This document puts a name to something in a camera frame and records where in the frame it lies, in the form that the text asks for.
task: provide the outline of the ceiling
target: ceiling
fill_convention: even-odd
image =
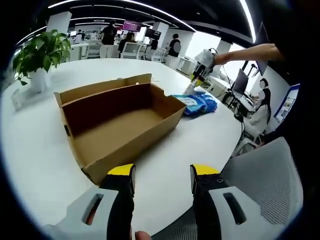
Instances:
[[[179,20],[190,23],[189,25],[197,30],[210,34],[224,34],[223,29],[232,30],[251,38],[249,24],[240,4],[240,0],[136,0],[154,8],[160,9]],[[47,6],[62,2],[61,0],[48,0]],[[127,2],[123,0],[75,0],[52,8],[44,7],[37,17],[32,30],[37,30],[46,25],[46,21],[51,15],[70,11],[72,19],[88,17],[110,17],[126,19],[137,22],[164,22],[172,28],[192,31],[192,29],[180,21],[157,10]],[[93,19],[73,20],[70,27],[77,23],[93,22]],[[202,23],[212,26],[200,26]]]

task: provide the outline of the white pillar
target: white pillar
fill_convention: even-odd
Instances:
[[[167,34],[169,25],[163,23],[163,22],[155,22],[153,24],[153,30],[161,32],[160,38],[158,40],[158,46],[162,46],[162,43],[164,42],[165,36]]]
[[[50,32],[56,29],[59,33],[67,34],[69,23],[71,19],[71,12],[65,11],[56,15],[52,15],[49,18],[48,25],[46,27],[46,32]]]
[[[230,51],[232,43],[223,41],[222,39],[219,42],[218,47],[216,48],[216,51],[218,52],[218,54],[226,54]],[[220,71],[221,65],[215,66],[213,68],[213,71],[218,72]]]

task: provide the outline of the box flap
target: box flap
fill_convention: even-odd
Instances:
[[[120,78],[117,80],[102,81],[102,82],[98,82],[90,85],[77,87],[61,93],[55,92],[54,95],[55,95],[55,98],[57,99],[59,106],[61,106],[73,100],[77,100],[77,99],[94,95],[107,90],[118,89],[118,88],[130,86],[130,85],[135,85],[136,83],[148,84],[151,82],[151,76],[152,76],[151,73],[148,73],[148,74],[133,76],[129,78]]]

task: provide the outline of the green plant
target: green plant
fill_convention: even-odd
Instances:
[[[71,44],[64,33],[57,30],[43,32],[30,40],[13,59],[13,70],[18,73],[18,80],[22,85],[22,76],[28,78],[28,73],[38,69],[49,71],[53,65],[57,67],[61,60],[70,58]]]

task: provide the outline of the round white table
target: round white table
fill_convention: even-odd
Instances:
[[[51,86],[15,111],[11,95],[2,95],[1,140],[12,187],[39,226],[56,224],[66,209],[93,183],[82,173],[69,147],[53,92],[152,73],[166,95],[182,94],[189,79],[156,62],[90,59],[61,64],[50,72]],[[193,203],[190,165],[207,164],[219,171],[241,135],[241,124],[218,101],[215,113],[182,118],[176,129],[136,162],[133,231],[154,235],[185,213]]]

